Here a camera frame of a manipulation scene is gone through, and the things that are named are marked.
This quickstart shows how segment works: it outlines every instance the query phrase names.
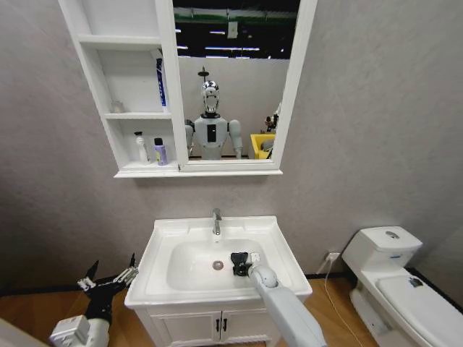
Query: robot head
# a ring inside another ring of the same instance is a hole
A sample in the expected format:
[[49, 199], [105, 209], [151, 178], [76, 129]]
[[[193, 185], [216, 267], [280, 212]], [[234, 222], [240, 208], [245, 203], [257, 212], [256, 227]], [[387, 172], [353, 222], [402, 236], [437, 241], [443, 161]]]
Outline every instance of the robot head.
[[218, 85], [214, 81], [205, 81], [201, 95], [207, 113], [215, 113], [218, 108]]

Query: toilet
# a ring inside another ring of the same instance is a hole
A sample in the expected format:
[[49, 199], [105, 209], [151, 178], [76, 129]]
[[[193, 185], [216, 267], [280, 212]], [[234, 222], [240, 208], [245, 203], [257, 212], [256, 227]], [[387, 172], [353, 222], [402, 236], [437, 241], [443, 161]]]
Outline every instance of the toilet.
[[352, 303], [380, 347], [461, 347], [463, 315], [404, 269], [422, 242], [399, 226], [358, 231], [342, 259]]

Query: yellow object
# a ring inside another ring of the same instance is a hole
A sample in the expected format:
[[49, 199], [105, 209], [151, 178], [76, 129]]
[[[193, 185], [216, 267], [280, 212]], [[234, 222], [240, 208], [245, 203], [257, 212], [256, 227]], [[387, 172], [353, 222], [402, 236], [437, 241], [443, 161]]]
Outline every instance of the yellow object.
[[260, 149], [260, 145], [262, 145], [262, 142], [266, 140], [275, 140], [275, 134], [251, 134], [251, 143], [252, 149], [254, 150], [254, 159], [267, 159], [268, 152], [265, 152]]

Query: toilet tank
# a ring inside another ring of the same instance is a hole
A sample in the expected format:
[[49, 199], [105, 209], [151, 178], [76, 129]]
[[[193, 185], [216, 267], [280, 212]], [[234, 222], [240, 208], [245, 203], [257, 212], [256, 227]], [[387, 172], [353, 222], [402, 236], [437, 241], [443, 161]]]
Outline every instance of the toilet tank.
[[342, 254], [356, 270], [391, 271], [404, 267], [422, 242], [400, 226], [381, 226], [358, 231]]

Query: cabinet door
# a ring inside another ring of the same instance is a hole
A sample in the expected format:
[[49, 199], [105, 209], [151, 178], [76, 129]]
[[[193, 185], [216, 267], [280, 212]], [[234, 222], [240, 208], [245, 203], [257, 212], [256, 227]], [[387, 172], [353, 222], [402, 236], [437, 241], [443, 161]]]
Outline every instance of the cabinet door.
[[206, 346], [220, 341], [220, 311], [152, 315], [151, 319], [165, 346]]
[[222, 312], [221, 341], [241, 343], [253, 341], [278, 342], [280, 332], [266, 309]]

